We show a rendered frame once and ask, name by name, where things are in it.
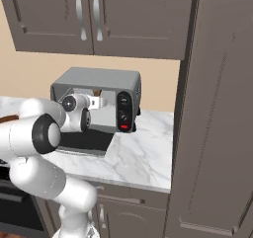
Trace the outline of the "grey toaster oven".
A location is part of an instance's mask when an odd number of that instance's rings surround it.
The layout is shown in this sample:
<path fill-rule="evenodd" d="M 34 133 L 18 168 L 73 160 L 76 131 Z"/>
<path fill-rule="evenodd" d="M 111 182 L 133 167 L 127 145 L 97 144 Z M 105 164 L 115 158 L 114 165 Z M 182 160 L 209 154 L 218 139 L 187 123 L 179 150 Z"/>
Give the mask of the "grey toaster oven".
<path fill-rule="evenodd" d="M 100 97 L 108 104 L 99 108 L 99 98 L 93 90 L 102 90 Z M 71 67 L 50 86 L 50 98 L 60 104 L 66 96 L 88 105 L 90 128 L 104 132 L 135 132 L 135 118 L 140 115 L 141 77 L 138 71 Z M 125 96 L 129 104 L 120 103 Z M 121 121 L 120 113 L 127 113 L 129 121 Z"/>

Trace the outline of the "dark toaster oven door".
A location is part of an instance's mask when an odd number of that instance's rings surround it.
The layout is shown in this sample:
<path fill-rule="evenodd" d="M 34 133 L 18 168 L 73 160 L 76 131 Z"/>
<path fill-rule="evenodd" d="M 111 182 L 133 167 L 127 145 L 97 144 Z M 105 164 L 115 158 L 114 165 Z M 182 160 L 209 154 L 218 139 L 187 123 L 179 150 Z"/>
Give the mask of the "dark toaster oven door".
<path fill-rule="evenodd" d="M 95 129 L 85 132 L 63 132 L 57 151 L 104 157 L 113 136 L 112 133 Z"/>

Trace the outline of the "brown bowl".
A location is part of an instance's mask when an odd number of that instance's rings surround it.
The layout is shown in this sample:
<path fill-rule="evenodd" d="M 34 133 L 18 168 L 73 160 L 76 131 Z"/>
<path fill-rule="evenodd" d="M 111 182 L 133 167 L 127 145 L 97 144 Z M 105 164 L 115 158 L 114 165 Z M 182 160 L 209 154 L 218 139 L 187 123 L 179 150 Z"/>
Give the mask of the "brown bowl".
<path fill-rule="evenodd" d="M 19 119 L 19 116 L 17 115 L 10 115 L 0 118 L 0 123 L 11 121 L 11 120 L 17 120 Z"/>

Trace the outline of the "black oven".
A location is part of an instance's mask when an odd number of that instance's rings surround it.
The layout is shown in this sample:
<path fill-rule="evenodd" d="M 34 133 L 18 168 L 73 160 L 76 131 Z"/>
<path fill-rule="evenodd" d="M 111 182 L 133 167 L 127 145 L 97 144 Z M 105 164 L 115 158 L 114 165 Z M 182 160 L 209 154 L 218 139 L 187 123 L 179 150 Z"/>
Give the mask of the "black oven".
<path fill-rule="evenodd" d="M 9 178 L 9 168 L 0 166 L 0 222 L 43 231 L 32 197 Z"/>

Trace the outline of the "grey-brown upper cupboard door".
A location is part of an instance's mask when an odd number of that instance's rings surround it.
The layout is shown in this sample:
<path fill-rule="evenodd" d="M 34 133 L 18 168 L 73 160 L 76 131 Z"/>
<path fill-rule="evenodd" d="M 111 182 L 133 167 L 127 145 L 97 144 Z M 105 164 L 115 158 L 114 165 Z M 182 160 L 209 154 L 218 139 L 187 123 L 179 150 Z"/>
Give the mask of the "grey-brown upper cupboard door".
<path fill-rule="evenodd" d="M 82 0 L 87 39 L 81 40 L 75 0 L 2 0 L 18 51 L 91 54 L 89 0 Z"/>
<path fill-rule="evenodd" d="M 99 0 L 103 40 L 90 0 L 97 55 L 182 60 L 192 0 Z"/>

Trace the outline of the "grey-brown cupboard door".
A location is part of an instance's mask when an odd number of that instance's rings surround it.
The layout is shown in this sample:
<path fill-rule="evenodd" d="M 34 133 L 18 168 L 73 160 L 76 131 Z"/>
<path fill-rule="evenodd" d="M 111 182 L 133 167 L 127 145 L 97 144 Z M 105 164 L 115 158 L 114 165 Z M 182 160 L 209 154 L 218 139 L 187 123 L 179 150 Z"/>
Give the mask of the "grey-brown cupboard door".
<path fill-rule="evenodd" d="M 104 206 L 106 229 L 101 227 L 99 204 Z M 163 238 L 165 210 L 101 198 L 96 210 L 101 238 Z"/>
<path fill-rule="evenodd" d="M 182 60 L 192 0 L 99 0 L 103 40 L 90 0 L 97 55 Z"/>
<path fill-rule="evenodd" d="M 87 39 L 81 40 L 75 0 L 2 0 L 18 51 L 91 54 L 89 0 L 82 0 Z"/>

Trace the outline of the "grey-brown drawer front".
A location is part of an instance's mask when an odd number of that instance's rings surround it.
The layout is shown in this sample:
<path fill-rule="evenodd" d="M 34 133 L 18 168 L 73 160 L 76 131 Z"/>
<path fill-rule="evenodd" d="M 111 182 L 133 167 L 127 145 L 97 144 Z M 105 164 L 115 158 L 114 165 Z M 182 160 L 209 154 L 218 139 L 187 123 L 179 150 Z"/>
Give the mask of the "grey-brown drawer front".
<path fill-rule="evenodd" d="M 140 205 L 158 209 L 165 209 L 167 207 L 168 195 L 166 193 L 104 183 L 95 183 L 94 186 L 98 189 L 99 195 L 145 199 L 145 204 Z"/>

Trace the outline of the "tall grey-brown cupboard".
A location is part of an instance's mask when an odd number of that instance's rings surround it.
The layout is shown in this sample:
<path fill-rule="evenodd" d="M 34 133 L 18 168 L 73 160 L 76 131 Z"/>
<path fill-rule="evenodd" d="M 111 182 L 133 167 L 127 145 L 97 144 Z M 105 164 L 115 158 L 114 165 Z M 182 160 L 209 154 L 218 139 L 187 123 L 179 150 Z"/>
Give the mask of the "tall grey-brown cupboard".
<path fill-rule="evenodd" d="M 253 238 L 253 0 L 195 0 L 167 238 Z"/>

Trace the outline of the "grey-brown lower cupboard door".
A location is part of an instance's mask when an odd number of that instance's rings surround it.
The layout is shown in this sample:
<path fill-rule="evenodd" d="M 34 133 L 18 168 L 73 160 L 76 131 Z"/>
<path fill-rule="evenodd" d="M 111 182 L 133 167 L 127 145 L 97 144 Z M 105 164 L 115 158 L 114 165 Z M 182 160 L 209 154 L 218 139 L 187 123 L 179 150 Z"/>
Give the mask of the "grey-brown lower cupboard door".
<path fill-rule="evenodd" d="M 104 206 L 106 229 L 101 227 L 99 204 Z M 163 238 L 165 210 L 101 198 L 96 210 L 101 238 Z"/>

